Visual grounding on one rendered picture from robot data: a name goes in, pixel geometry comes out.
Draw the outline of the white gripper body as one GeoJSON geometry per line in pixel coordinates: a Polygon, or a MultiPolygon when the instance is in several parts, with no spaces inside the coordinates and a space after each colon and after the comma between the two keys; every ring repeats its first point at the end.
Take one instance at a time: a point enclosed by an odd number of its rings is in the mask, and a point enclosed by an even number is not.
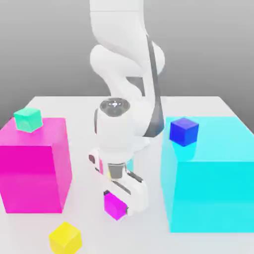
{"type": "Polygon", "coordinates": [[[124,171],[120,179],[108,178],[110,191],[130,208],[130,216],[148,207],[148,188],[143,178],[131,171],[124,171]]]}

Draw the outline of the small magenta cube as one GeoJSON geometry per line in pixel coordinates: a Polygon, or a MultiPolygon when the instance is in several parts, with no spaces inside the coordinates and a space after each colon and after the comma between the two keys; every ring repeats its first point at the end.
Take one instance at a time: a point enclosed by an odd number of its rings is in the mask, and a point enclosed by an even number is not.
{"type": "Polygon", "coordinates": [[[104,195],[104,210],[115,220],[119,220],[126,215],[127,205],[109,192],[104,195]]]}

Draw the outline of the small yellow cube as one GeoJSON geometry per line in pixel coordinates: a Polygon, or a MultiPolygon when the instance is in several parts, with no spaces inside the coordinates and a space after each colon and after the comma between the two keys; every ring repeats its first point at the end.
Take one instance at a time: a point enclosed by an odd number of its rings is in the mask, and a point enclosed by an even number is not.
{"type": "Polygon", "coordinates": [[[75,254],[82,247],[81,231],[63,222],[49,234],[49,243],[54,254],[75,254]]]}

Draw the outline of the small blue cube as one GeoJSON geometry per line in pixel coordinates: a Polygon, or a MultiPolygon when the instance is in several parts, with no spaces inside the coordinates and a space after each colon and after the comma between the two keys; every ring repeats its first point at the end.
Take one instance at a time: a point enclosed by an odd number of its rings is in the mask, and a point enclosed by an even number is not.
{"type": "Polygon", "coordinates": [[[197,141],[199,124],[188,119],[180,118],[170,123],[169,139],[180,146],[188,146],[197,141]]]}

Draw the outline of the small green cube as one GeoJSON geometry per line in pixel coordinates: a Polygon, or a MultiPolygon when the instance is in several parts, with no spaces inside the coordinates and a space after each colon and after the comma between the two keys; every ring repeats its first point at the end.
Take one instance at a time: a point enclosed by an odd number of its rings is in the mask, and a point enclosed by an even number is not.
{"type": "Polygon", "coordinates": [[[32,133],[43,125],[41,111],[36,108],[25,107],[14,114],[16,128],[32,133]]]}

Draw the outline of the large cyan box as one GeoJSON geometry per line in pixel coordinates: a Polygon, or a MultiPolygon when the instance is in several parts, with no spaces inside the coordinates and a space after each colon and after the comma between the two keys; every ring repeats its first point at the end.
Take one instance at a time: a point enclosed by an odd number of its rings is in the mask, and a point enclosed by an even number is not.
{"type": "Polygon", "coordinates": [[[172,233],[254,233],[254,134],[237,117],[194,117],[197,141],[162,139],[161,187],[172,233]]]}

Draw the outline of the large magenta box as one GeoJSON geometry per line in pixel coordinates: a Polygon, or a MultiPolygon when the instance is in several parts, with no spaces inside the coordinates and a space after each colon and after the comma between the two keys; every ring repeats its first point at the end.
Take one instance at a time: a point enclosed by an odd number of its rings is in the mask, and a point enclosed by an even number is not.
{"type": "Polygon", "coordinates": [[[6,213],[62,213],[72,181],[66,121],[32,133],[14,119],[0,130],[0,195],[6,213]]]}

